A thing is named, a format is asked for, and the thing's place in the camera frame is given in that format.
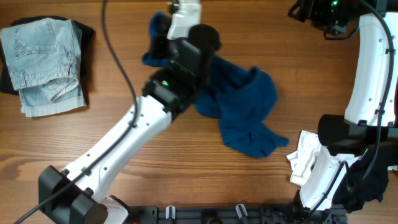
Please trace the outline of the blue polo shirt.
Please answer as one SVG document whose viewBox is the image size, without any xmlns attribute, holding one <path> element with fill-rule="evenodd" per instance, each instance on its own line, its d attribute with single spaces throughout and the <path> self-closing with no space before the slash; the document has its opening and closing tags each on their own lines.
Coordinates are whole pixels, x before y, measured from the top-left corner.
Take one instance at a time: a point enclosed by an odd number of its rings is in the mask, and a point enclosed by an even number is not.
<svg viewBox="0 0 398 224">
<path fill-rule="evenodd" d="M 158 12 L 150 21 L 151 38 L 168 33 L 171 18 Z M 188 37 L 169 40 L 169 57 L 156 60 L 150 50 L 142 61 L 159 68 L 146 83 L 143 94 L 163 104 L 173 118 L 195 105 L 203 116 L 219 121 L 224 145 L 255 158 L 269 156 L 288 145 L 263 121 L 277 101 L 272 78 L 258 67 L 245 70 L 215 55 L 220 35 L 206 24 L 193 26 Z"/>
</svg>

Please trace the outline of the white t-shirt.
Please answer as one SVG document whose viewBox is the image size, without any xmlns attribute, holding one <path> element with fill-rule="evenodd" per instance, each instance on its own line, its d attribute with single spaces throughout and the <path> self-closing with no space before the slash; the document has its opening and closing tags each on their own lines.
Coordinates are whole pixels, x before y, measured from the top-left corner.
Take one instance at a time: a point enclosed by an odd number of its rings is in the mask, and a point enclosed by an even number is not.
<svg viewBox="0 0 398 224">
<path fill-rule="evenodd" d="M 325 191 L 331 186 L 336 189 L 341 184 L 349 168 L 362 156 L 342 154 L 331 156 L 327 148 L 321 145 L 318 135 L 302 131 L 298 140 L 297 150 L 287 159 L 292 167 L 290 181 L 301 186 L 301 191 Z M 388 167 L 389 171 L 397 170 L 396 166 Z"/>
</svg>

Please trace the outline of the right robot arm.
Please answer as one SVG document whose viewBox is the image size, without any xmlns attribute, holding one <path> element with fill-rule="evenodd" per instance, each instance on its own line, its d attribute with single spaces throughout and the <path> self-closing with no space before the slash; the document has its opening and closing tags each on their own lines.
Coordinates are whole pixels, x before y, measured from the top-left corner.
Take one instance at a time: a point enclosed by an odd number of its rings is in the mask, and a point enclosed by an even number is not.
<svg viewBox="0 0 398 224">
<path fill-rule="evenodd" d="M 360 35 L 353 92 L 343 115 L 318 122 L 319 150 L 299 144 L 308 159 L 297 162 L 303 180 L 292 205 L 295 218 L 309 220 L 332 207 L 362 209 L 382 200 L 388 168 L 397 165 L 397 2 L 299 0 L 289 17 L 311 21 L 326 40 Z"/>
</svg>

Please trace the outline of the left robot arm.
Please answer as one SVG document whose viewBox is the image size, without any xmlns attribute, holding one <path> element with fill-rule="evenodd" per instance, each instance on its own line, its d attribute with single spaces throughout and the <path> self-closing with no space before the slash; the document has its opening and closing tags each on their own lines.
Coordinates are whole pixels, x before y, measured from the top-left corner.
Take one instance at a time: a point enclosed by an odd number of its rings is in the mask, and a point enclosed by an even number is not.
<svg viewBox="0 0 398 224">
<path fill-rule="evenodd" d="M 193 104 L 210 80 L 220 35 L 206 24 L 168 42 L 170 63 L 146 82 L 142 96 L 85 155 L 39 176 L 40 211 L 54 223 L 126 223 L 125 203 L 107 191 L 124 166 Z"/>
</svg>

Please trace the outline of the folded black garment under jeans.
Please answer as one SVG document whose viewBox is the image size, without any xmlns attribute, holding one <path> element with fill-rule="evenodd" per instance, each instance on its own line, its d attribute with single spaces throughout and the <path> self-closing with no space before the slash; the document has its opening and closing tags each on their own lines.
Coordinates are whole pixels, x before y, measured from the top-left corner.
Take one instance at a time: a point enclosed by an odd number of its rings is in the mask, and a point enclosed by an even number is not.
<svg viewBox="0 0 398 224">
<path fill-rule="evenodd" d="M 56 19 L 56 20 L 61 20 L 61 21 L 67 20 L 67 18 L 60 17 L 60 16 L 23 17 L 21 19 L 13 21 L 11 23 L 11 26 L 28 24 L 30 22 L 35 22 L 35 21 L 39 21 L 41 19 L 46 19 L 46 18 L 51 18 L 51 19 Z M 78 21 L 73 21 L 73 22 L 81 30 L 80 47 L 81 47 L 82 60 L 81 60 L 81 66 L 80 66 L 80 76 L 84 77 L 86 75 L 85 53 L 86 53 L 86 50 L 91 42 L 92 37 L 95 34 L 95 30 L 93 28 L 91 28 L 90 26 L 82 24 Z M 12 87 L 12 82 L 11 82 L 11 78 L 9 76 L 9 71 L 6 67 L 3 67 L 2 72 L 1 72 L 1 93 L 16 95 L 16 96 L 19 95 L 18 91 L 15 91 L 14 88 Z"/>
</svg>

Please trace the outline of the folded light blue jeans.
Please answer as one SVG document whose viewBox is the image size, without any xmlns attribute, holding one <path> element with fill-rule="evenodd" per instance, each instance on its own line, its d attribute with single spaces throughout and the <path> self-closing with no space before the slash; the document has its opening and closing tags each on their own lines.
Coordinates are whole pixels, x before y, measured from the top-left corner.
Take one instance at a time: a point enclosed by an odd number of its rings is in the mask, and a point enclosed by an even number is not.
<svg viewBox="0 0 398 224">
<path fill-rule="evenodd" d="M 81 38 L 73 21 L 52 18 L 1 30 L 6 67 L 27 117 L 86 105 L 80 84 Z"/>
</svg>

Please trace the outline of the black garment at right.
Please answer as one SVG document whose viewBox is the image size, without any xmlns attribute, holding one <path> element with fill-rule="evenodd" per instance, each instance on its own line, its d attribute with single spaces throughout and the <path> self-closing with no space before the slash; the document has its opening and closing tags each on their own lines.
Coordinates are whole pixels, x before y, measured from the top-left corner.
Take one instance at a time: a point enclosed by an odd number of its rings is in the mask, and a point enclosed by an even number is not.
<svg viewBox="0 0 398 224">
<path fill-rule="evenodd" d="M 389 183 L 388 167 L 397 165 L 397 144 L 379 148 L 375 163 L 368 177 L 363 180 L 372 159 L 373 152 L 368 150 L 349 168 L 333 196 L 334 204 L 343 205 L 351 213 L 363 209 L 366 202 L 383 200 Z"/>
</svg>

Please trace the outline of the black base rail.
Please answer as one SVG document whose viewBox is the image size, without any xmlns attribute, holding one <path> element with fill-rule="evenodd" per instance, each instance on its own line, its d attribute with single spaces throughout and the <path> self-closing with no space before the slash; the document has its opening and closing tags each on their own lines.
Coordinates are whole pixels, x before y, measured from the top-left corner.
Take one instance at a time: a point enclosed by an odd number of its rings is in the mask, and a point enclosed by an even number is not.
<svg viewBox="0 0 398 224">
<path fill-rule="evenodd" d="M 311 212 L 290 204 L 265 204 L 248 207 L 237 204 L 233 207 L 178 208 L 169 205 L 159 207 L 131 207 L 126 223 L 133 224 L 347 224 L 346 210 L 342 205 L 334 205 L 324 211 Z"/>
</svg>

